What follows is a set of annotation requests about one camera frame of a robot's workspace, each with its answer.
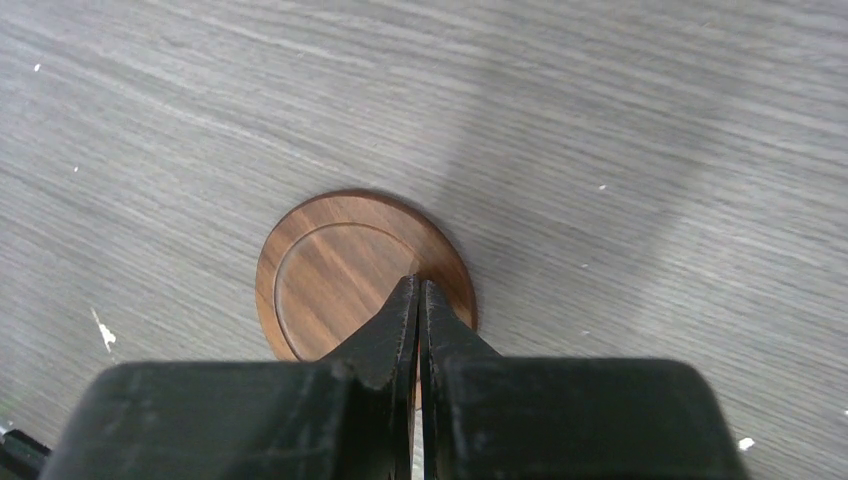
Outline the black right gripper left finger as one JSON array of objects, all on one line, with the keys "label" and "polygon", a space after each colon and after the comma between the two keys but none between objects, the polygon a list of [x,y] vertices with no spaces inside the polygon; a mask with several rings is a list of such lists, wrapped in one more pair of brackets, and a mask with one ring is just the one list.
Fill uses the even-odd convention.
[{"label": "black right gripper left finger", "polygon": [[45,479],[407,479],[417,277],[314,362],[135,362],[101,373]]}]

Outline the dark walnut coaster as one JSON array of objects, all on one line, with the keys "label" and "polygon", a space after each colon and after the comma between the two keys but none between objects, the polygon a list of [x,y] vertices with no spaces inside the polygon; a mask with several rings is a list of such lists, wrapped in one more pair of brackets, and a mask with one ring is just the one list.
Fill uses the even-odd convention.
[{"label": "dark walnut coaster", "polygon": [[386,303],[401,278],[434,282],[456,316],[478,324],[475,288],[448,237],[423,213],[367,190],[325,193],[271,230],[256,268],[259,321],[284,361],[289,402],[343,402],[344,381],[319,361]]}]

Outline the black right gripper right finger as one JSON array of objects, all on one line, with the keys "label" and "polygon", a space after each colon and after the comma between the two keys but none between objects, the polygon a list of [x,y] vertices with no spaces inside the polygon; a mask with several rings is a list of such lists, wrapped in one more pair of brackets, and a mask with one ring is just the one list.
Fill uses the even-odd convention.
[{"label": "black right gripper right finger", "polygon": [[515,357],[431,281],[419,303],[429,479],[744,479],[718,400],[660,358]]}]

